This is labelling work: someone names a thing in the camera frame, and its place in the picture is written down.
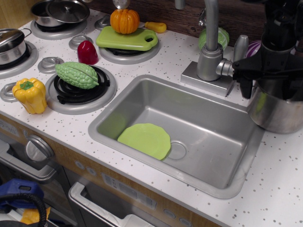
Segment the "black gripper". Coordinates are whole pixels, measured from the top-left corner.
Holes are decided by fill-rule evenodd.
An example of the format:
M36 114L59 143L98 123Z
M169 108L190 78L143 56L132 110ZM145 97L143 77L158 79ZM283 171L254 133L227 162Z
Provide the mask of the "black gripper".
M233 79L240 84L245 99L252 95L253 81L264 79L289 79L288 98L303 100L303 58L291 54L291 50L276 51L261 45L256 54L235 61Z

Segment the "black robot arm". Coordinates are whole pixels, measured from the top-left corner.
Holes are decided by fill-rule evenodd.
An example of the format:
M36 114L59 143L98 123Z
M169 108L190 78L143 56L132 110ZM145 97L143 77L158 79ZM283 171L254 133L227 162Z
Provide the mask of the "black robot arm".
M303 37L303 2L267 0L264 4L261 46L253 56L233 63L233 78L246 99L253 84L275 88L280 98L288 99L303 85L303 59L291 53Z

